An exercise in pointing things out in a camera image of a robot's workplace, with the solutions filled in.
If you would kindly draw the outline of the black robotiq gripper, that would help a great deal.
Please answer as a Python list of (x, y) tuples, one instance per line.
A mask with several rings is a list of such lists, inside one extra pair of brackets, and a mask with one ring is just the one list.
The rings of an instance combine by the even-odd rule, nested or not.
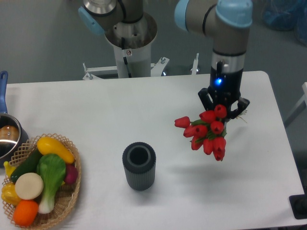
[[(225, 124), (240, 116), (250, 104), (250, 100), (240, 97), (242, 73), (243, 69), (237, 72), (218, 74), (217, 70), (211, 67), (209, 87), (202, 88), (198, 92), (205, 111), (214, 110), (218, 104), (229, 109), (224, 121)], [(235, 101), (237, 101), (237, 109), (231, 111), (231, 106)]]

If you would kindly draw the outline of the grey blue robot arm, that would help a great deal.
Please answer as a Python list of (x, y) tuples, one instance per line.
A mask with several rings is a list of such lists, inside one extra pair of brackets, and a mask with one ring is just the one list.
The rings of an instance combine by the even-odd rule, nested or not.
[[(226, 121), (249, 105), (240, 84), (252, 9), (250, 0), (181, 0), (174, 12), (178, 28), (213, 39), (210, 84), (198, 95), (206, 110), (224, 105)], [(141, 0), (85, 0), (78, 14), (93, 34), (105, 36), (113, 46), (119, 78), (150, 75), (157, 24)]]

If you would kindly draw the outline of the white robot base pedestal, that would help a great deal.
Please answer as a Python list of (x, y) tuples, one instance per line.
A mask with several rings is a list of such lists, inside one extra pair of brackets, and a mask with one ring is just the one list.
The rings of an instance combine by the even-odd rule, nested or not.
[(115, 66), (88, 68), (83, 64), (83, 80), (107, 78), (140, 78), (166, 76), (170, 59), (160, 57), (156, 63), (151, 62), (151, 46), (137, 49), (114, 48)]

